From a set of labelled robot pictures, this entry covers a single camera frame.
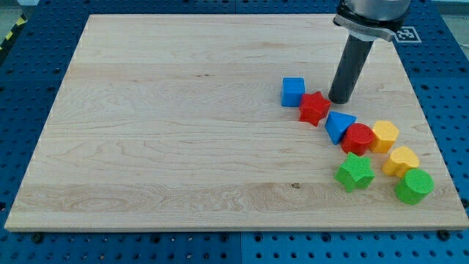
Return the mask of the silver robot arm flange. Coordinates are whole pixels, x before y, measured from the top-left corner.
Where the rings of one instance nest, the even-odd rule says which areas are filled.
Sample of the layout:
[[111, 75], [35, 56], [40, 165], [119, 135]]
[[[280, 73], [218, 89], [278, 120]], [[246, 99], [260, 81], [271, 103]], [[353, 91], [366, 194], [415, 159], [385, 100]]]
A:
[[402, 28], [409, 9], [410, 0], [341, 0], [333, 22], [361, 41], [390, 42]]

